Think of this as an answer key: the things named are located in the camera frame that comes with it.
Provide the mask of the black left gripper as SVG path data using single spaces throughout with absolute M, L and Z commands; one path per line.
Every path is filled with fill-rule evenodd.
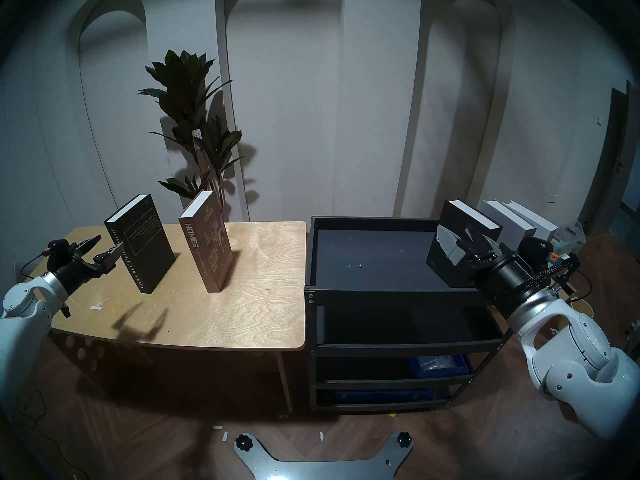
M 67 295 L 72 295 L 89 280 L 98 279 L 115 268 L 117 260 L 122 256 L 123 242 L 95 255 L 92 264 L 83 260 L 83 255 L 92 250 L 100 240 L 101 235 L 98 234 L 78 243 L 56 239 L 47 245 L 47 271 L 57 278 Z

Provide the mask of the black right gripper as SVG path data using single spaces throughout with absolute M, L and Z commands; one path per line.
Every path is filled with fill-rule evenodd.
M 553 253 L 551 242 L 534 236 L 524 237 L 517 251 L 495 246 L 481 233 L 466 232 L 459 237 L 442 225 L 436 229 L 436 240 L 454 266 L 464 263 L 464 275 L 504 318 L 509 319 L 525 302 L 549 286 L 556 273 L 566 270 L 559 285 L 564 287 L 580 266 L 577 255 L 548 267 Z

